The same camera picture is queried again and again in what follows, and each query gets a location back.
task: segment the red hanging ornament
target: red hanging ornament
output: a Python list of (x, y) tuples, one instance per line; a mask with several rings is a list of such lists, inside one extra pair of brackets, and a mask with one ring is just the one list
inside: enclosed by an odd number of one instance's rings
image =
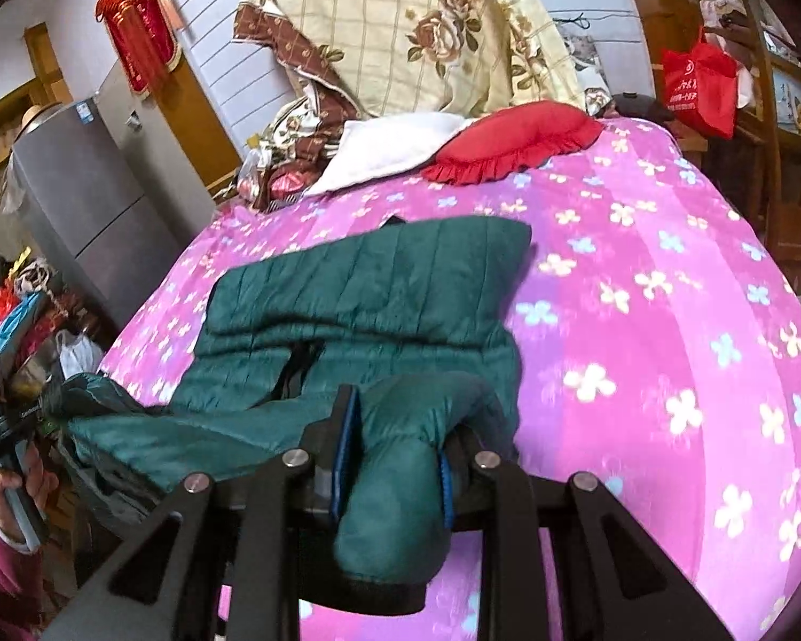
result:
[(181, 56), (159, 0), (98, 0), (96, 18), (107, 26), (113, 46), (139, 96), (162, 88)]

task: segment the yellow floral fabric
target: yellow floral fabric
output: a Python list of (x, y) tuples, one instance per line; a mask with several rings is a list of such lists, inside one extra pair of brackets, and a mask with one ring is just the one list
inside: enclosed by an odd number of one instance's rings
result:
[[(270, 0), (366, 114), (466, 116), (584, 93), (540, 0)], [(241, 0), (266, 8), (267, 0)]]

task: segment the refrigerator door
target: refrigerator door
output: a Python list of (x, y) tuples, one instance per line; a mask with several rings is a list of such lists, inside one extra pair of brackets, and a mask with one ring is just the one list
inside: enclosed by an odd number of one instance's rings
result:
[(21, 184), (71, 257), (77, 257), (143, 190), (94, 100), (70, 104), (13, 145)]
[(77, 258), (121, 330), (160, 286), (181, 249), (147, 197), (120, 214)]

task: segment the pillow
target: pillow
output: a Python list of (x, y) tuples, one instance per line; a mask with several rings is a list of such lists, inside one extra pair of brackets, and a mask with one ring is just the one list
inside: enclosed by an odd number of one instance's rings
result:
[(325, 194), (412, 170), (472, 121), (453, 113), (399, 113), (348, 120), (338, 153), (305, 194)]
[(601, 132), (602, 123), (565, 103), (539, 100), (513, 106), (461, 132), (421, 175), (454, 185), (500, 180), (511, 171), (540, 166), (556, 154), (586, 149)]
[(596, 50), (596, 42), (591, 36), (577, 36), (567, 33), (560, 26), (564, 46), (572, 57), (576, 68), (579, 86), (584, 89), (584, 103), (587, 114), (594, 117), (601, 115), (611, 103), (611, 91), (608, 90), (606, 75), (602, 70), (600, 54)]

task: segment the sticker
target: sticker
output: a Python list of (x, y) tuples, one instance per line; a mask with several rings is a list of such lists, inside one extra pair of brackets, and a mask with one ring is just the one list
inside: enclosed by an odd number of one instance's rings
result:
[(75, 107), (77, 108), (77, 114), (80, 116), (81, 122), (83, 122), (85, 126), (95, 120), (95, 116), (92, 115), (92, 111), (89, 109), (89, 104), (85, 101), (77, 104)]

